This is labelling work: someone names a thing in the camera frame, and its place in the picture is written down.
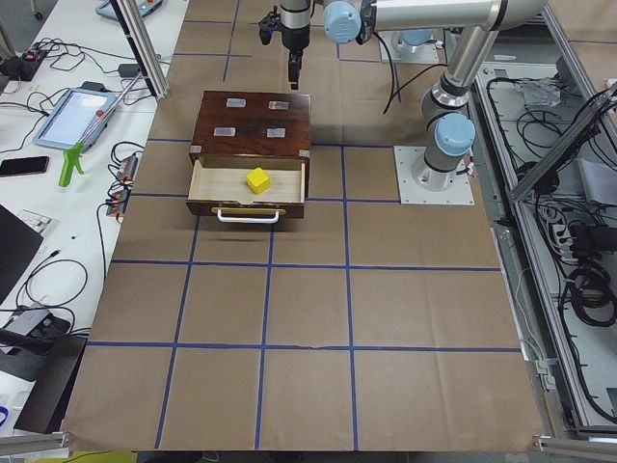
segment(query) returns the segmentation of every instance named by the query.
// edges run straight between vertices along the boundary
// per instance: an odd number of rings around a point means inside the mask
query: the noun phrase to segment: yellow cube
[[[263,169],[257,167],[247,174],[247,184],[255,192],[256,195],[260,195],[268,188],[270,188],[270,177],[265,173]]]

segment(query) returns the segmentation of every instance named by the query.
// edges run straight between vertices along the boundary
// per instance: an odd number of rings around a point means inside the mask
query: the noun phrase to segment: table surface
[[[425,143],[436,72],[383,117],[377,42],[336,47],[316,21],[305,218],[189,213],[202,92],[287,91],[280,38],[255,30],[269,8],[189,5],[67,411],[73,445],[530,449],[543,429],[480,185],[475,206],[398,200],[391,145]]]
[[[76,42],[109,53],[132,56],[119,24],[95,14],[96,5],[96,2],[59,0],[37,36],[37,41],[43,38],[59,38],[65,42]],[[163,61],[169,62],[173,56],[175,41],[186,7],[185,0],[165,0],[157,13],[145,19],[154,48]],[[114,69],[120,63],[133,62],[95,53],[93,55],[105,69]],[[75,63],[74,60],[64,59],[58,65],[70,67],[73,63]],[[167,72],[168,67],[163,66],[163,70]],[[103,74],[90,60],[70,72],[50,68],[50,60],[46,60],[40,67],[35,80],[23,82],[20,85],[10,84],[6,92],[14,93],[1,94],[0,101],[25,102],[33,91],[51,95],[66,87],[79,87],[87,80],[101,82],[110,90],[121,90],[121,79],[117,74]],[[132,97],[141,95],[147,94],[136,93]],[[75,328],[92,325],[103,287],[103,264],[94,214],[97,206],[105,199],[107,189],[113,181],[107,171],[111,147],[122,140],[144,144],[155,110],[154,98],[142,100],[132,106],[121,105],[95,146],[82,158],[82,166],[86,174],[83,176],[75,174],[68,188],[60,188],[57,185],[63,164],[63,155],[60,150],[33,145],[32,137],[30,137],[23,150],[0,154],[0,159],[37,155],[50,157],[49,168],[45,174],[0,178],[0,203],[14,214],[27,209],[56,221],[51,233],[45,236],[39,253],[24,273],[23,278],[54,250],[61,250],[58,259],[77,259],[88,269],[89,280],[84,292],[70,304],[76,314]],[[0,150],[18,147],[23,136],[37,118],[38,115],[22,109],[0,107]],[[128,156],[134,150],[134,148],[119,149],[119,156]],[[104,217],[103,213],[101,213],[101,225],[109,258],[115,247],[120,225],[114,219]],[[38,297],[44,298],[47,304],[53,304],[66,299],[65,296],[71,296],[79,289],[83,281],[76,266],[71,266],[71,264],[59,264],[43,273],[45,278],[35,281],[33,292]],[[1,308],[14,309],[14,297],[15,291],[7,297]],[[67,315],[61,311],[52,312],[67,318]],[[6,321],[8,316],[7,313],[0,313],[0,322]],[[0,405],[10,410],[8,420],[0,427],[0,436],[20,434],[19,431],[13,430],[13,424],[34,383],[0,372],[0,384],[2,385]]]

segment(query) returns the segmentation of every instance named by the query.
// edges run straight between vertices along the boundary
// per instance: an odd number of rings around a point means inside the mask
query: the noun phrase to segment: wooden drawer cabinet
[[[204,92],[190,149],[191,212],[224,222],[304,217],[309,116],[308,95]],[[271,179],[260,195],[246,182],[257,167]]]

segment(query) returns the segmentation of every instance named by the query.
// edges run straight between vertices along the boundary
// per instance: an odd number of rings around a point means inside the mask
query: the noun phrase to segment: white drawer handle
[[[257,219],[254,217],[226,217],[223,215],[223,211],[219,209],[216,216],[221,222],[227,224],[276,224],[279,222],[280,212],[275,211],[274,217],[264,217],[263,219]]]

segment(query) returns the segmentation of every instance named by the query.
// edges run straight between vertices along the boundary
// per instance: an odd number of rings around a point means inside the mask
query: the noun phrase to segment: open drawer
[[[247,174],[260,167],[271,180],[257,195]],[[303,218],[306,192],[305,159],[296,157],[208,154],[193,166],[186,201],[195,215],[218,216],[222,222],[275,223],[282,217]]]

